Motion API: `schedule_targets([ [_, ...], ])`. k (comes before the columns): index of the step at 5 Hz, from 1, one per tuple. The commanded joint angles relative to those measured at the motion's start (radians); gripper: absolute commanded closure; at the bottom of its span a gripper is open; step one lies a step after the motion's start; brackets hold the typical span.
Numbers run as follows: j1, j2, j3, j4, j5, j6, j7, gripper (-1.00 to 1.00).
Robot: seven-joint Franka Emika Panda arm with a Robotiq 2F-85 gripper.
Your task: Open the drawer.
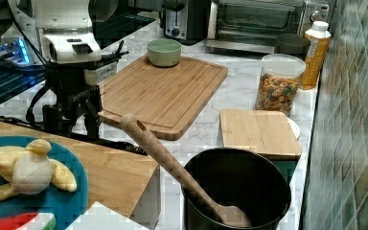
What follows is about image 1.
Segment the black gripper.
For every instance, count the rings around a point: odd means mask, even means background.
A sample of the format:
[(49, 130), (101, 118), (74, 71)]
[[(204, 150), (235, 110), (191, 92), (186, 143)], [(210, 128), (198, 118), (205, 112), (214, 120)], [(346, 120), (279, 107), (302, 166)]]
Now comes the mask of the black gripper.
[(77, 119), (84, 117), (89, 139), (99, 138), (103, 110), (98, 78), (116, 69), (118, 61), (59, 64), (48, 62), (45, 85), (57, 96), (54, 105), (44, 105), (43, 125), (52, 133), (69, 135)]

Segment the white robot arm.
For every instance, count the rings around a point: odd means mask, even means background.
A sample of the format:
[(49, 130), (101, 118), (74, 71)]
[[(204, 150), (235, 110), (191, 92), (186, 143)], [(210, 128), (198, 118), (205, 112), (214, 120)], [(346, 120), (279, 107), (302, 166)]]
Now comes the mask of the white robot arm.
[(99, 137), (103, 110), (98, 77), (123, 53), (105, 54), (93, 23), (103, 22), (118, 0), (8, 0), (13, 24), (46, 71), (26, 121), (33, 127), (70, 136), (79, 117), (89, 139)]

